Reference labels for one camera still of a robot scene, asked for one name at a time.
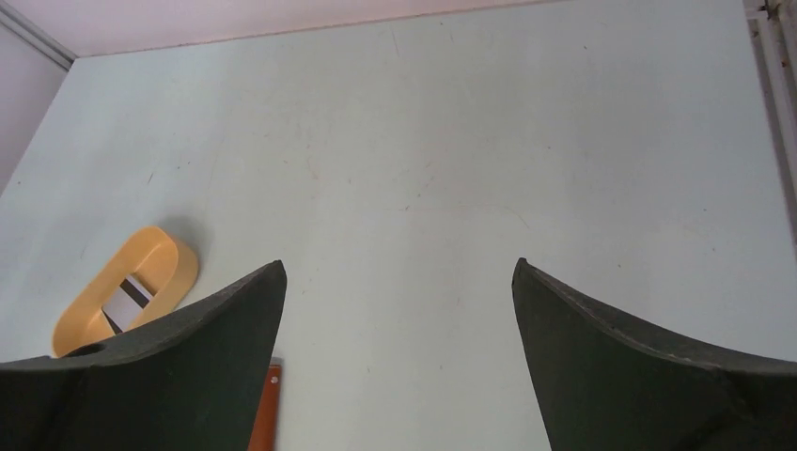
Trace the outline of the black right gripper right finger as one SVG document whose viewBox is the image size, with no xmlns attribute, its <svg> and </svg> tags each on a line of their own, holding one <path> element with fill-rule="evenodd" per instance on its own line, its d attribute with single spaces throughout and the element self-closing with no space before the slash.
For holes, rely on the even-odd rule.
<svg viewBox="0 0 797 451">
<path fill-rule="evenodd" d="M 554 450 L 792 450 L 796 365 L 677 334 L 520 259 L 511 283 Z"/>
</svg>

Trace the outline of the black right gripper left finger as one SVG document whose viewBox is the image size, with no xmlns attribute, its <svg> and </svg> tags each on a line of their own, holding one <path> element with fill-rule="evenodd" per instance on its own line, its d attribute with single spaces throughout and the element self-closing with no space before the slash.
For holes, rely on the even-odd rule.
<svg viewBox="0 0 797 451">
<path fill-rule="evenodd" d="M 246 449 L 287 285 L 277 260 L 63 357 L 3 363 L 2 448 Z"/>
</svg>

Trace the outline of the brown leather card holder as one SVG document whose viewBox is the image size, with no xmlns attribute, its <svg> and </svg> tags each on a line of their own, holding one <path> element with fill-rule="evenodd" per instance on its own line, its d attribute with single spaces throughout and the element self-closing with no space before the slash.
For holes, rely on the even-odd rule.
<svg viewBox="0 0 797 451">
<path fill-rule="evenodd" d="M 262 390 L 248 451 L 273 451 L 275 447 L 282 366 L 270 364 Z"/>
</svg>

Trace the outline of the white striped credit cards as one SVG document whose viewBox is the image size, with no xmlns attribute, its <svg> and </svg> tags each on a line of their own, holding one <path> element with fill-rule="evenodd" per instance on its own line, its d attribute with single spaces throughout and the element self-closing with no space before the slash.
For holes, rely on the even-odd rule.
<svg viewBox="0 0 797 451">
<path fill-rule="evenodd" d="M 153 293 L 133 274 L 127 275 L 102 305 L 102 314 L 112 332 L 122 334 L 130 330 L 152 297 Z"/>
</svg>

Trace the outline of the orange plastic tray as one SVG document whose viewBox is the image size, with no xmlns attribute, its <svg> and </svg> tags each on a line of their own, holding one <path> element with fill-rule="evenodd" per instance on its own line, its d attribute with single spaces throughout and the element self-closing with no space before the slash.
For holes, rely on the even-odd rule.
<svg viewBox="0 0 797 451">
<path fill-rule="evenodd" d="M 195 284 L 198 260 L 187 244 L 157 226 L 133 233 L 62 313 L 52 338 L 55 356 L 116 335 L 102 314 L 102 305 L 129 274 L 153 293 L 133 329 L 176 308 Z"/>
</svg>

